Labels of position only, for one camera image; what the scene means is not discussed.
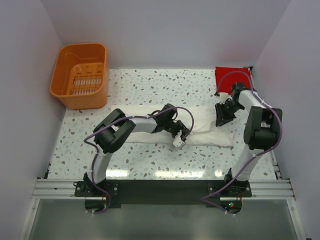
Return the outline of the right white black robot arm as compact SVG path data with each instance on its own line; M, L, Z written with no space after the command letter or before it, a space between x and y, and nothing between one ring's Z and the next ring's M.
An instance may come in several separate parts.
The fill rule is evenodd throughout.
M223 192L230 197L240 190L240 182L247 182L260 158L275 149L282 138L282 116L279 108L266 104L254 89L241 82L232 86L231 96L215 105L217 127L232 122L238 110L248 111L243 132L244 148L236 164L224 177Z

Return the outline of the white t shirt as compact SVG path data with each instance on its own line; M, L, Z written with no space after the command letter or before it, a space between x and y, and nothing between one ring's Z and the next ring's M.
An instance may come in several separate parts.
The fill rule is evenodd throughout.
M110 110L121 109L127 115L143 116L156 110L161 110L161 105L112 105ZM220 146L231 147L234 134L226 126L216 126L216 112L210 106L187 106L194 117L194 126L186 139L186 144L191 146ZM128 143L145 144L172 144L171 134L162 131L155 134L137 132L132 133L126 140Z

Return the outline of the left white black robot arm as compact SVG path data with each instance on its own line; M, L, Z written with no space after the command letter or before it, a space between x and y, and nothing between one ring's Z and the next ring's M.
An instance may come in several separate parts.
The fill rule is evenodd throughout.
M95 127L93 133L83 140L96 150L90 170L86 174L89 179L86 191L92 196L99 196L103 192L102 182L106 179L106 170L111 157L132 133L167 132L172 137L173 145L182 149L194 124L195 119L190 110L169 103L161 110L146 115L125 114L119 108L113 110Z

